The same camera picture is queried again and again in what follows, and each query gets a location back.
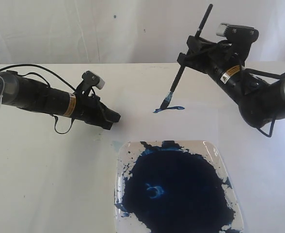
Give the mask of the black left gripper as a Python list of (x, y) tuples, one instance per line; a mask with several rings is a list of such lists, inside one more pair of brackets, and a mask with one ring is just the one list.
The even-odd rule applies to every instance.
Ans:
[(100, 97), (92, 94), (91, 87), (83, 90), (79, 84), (74, 93), (50, 89), (47, 96), (47, 113), (81, 120), (87, 124), (110, 130), (121, 115), (100, 103)]

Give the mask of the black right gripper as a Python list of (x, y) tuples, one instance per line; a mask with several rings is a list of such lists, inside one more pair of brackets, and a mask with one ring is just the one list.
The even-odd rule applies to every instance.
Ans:
[(280, 75), (244, 67), (243, 52), (227, 40), (218, 43), (189, 36), (187, 54), (180, 53), (181, 66), (207, 74), (237, 104), (243, 120), (253, 128), (282, 119), (282, 97), (277, 83), (264, 77)]

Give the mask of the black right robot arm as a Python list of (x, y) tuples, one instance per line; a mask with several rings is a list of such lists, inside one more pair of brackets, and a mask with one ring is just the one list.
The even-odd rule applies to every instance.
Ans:
[(285, 118), (285, 73), (281, 75), (245, 68), (251, 43), (222, 40), (218, 43), (189, 36), (188, 52), (178, 63), (208, 75), (238, 106), (253, 128)]

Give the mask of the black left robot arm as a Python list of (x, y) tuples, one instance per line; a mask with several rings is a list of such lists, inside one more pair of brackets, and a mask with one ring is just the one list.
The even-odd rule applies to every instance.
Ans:
[(103, 87), (102, 79), (91, 72), (83, 74), (82, 78), (78, 90), (69, 93), (25, 78), (15, 71), (0, 72), (0, 104), (111, 129), (120, 120), (120, 114), (104, 105), (99, 96), (90, 93), (94, 86)]

